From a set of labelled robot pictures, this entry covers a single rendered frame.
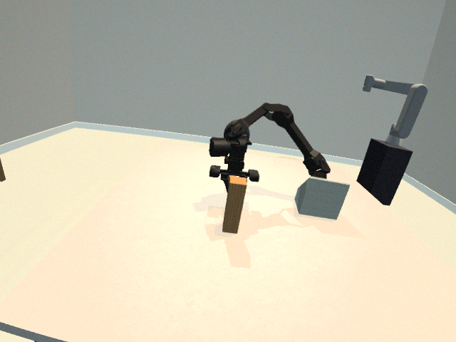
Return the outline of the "dark brown wooden post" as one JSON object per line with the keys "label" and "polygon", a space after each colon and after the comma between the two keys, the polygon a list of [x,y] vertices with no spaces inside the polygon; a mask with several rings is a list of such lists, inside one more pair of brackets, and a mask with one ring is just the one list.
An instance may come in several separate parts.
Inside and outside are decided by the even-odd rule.
{"label": "dark brown wooden post", "polygon": [[223,232],[238,234],[246,190],[246,178],[230,176],[222,225]]}

